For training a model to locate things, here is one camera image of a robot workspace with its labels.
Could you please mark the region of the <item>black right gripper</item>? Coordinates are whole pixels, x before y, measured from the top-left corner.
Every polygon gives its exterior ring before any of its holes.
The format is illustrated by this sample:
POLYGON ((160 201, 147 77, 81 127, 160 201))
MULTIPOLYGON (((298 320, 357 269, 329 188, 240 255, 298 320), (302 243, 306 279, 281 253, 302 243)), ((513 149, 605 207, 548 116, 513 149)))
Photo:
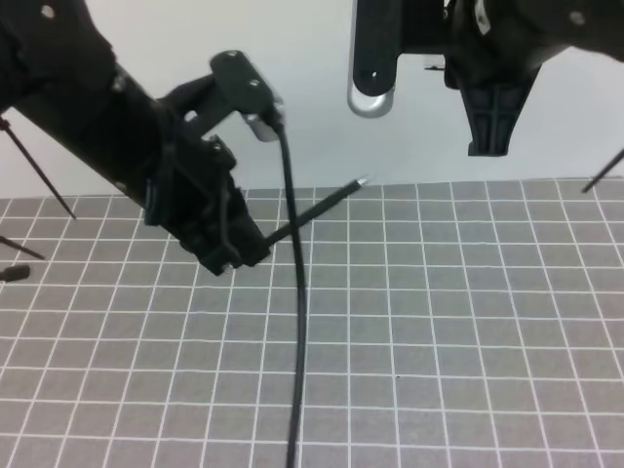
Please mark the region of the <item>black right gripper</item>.
MULTIPOLYGON (((545 35, 513 1, 402 1, 403 54, 441 56, 468 84, 511 82, 546 60, 545 35)), ((471 157, 504 157, 531 81, 462 86, 471 157)))

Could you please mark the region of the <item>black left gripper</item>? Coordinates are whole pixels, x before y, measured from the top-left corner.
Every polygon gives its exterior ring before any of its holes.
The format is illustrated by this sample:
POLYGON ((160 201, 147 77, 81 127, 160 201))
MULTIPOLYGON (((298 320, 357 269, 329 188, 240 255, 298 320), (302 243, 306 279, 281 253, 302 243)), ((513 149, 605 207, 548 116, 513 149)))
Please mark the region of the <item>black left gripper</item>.
POLYGON ((224 141, 202 135, 233 112, 211 75, 174 88, 151 104, 159 155, 145 190, 144 220, 169 231, 219 276, 227 266, 255 266, 270 254, 231 171, 224 141))

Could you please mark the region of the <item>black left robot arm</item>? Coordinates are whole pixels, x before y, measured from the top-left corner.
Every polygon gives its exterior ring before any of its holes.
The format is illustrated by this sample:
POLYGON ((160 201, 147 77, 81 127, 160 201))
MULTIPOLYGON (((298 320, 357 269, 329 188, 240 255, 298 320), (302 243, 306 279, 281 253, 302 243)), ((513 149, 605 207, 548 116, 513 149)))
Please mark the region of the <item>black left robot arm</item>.
POLYGON ((151 97, 118 63, 82 1, 1 5, 1 106, 14 108, 144 211, 209 271, 269 254, 236 160, 213 129, 262 116, 274 96, 247 56, 213 57, 209 75, 151 97))

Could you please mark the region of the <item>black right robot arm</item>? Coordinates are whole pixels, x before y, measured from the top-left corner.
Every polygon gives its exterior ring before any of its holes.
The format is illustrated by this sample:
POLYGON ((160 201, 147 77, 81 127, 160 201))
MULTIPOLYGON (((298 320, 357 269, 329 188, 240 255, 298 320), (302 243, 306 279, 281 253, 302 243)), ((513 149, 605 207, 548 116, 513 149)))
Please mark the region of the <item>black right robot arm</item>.
POLYGON ((471 156, 507 154, 541 66, 568 48, 623 59, 620 1, 405 1, 401 50, 440 55, 471 156))

